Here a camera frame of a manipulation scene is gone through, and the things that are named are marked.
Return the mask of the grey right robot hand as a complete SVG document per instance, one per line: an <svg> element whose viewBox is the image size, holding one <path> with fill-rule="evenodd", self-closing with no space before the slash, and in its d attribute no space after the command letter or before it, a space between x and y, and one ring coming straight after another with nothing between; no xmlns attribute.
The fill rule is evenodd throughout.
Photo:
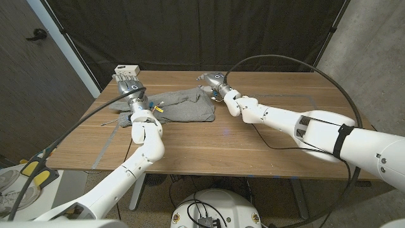
<svg viewBox="0 0 405 228"><path fill-rule="evenodd" d="M220 72L204 73L196 79L205 82L207 85L200 85L199 88L216 99L223 99L232 88L225 83L225 76Z"/></svg>

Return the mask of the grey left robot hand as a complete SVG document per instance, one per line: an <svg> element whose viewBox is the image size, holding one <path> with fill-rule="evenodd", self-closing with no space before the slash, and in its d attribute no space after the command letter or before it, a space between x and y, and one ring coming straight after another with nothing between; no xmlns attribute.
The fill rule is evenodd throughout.
<svg viewBox="0 0 405 228"><path fill-rule="evenodd" d="M118 92L120 95L144 88L138 78L133 75L114 74L112 78L115 79L118 84ZM148 98L145 95L145 90L134 92L126 96L125 100L132 112L147 109Z"/></svg>

